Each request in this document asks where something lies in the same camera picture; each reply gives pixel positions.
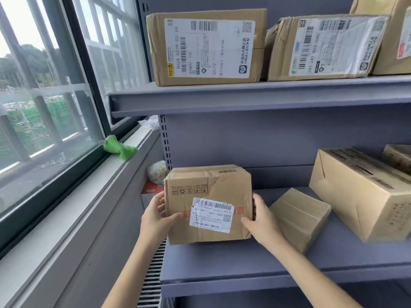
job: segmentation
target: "human hand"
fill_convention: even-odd
[[[256,209],[255,221],[249,220],[248,217],[242,217],[241,222],[246,227],[253,237],[268,248],[273,240],[284,240],[285,237],[275,219],[274,214],[265,205],[263,198],[253,193],[253,202]]]
[[[162,217],[161,212],[166,207],[164,191],[157,193],[150,201],[141,217],[140,235],[138,240],[157,250],[166,238],[171,227],[184,217],[182,212],[174,213],[169,217]]]

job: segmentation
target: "red and white box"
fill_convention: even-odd
[[[162,191],[164,191],[164,185],[158,186],[147,180],[143,190],[141,191],[141,201],[143,202],[144,209],[148,207],[152,197]]]

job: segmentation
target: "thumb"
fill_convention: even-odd
[[[167,220],[167,222],[170,223],[170,225],[174,225],[178,220],[182,219],[183,217],[183,212],[177,212],[169,217],[166,217],[165,220]]]
[[[253,227],[253,222],[248,217],[241,217],[241,222],[248,230]]]

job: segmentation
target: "white window sill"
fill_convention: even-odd
[[[0,261],[0,308],[54,306],[158,136],[137,129],[137,155],[110,156]]]

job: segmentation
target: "white wall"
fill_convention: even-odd
[[[164,160],[158,138],[112,210],[57,301],[56,308],[100,308],[126,263],[140,231],[140,193],[149,165]]]

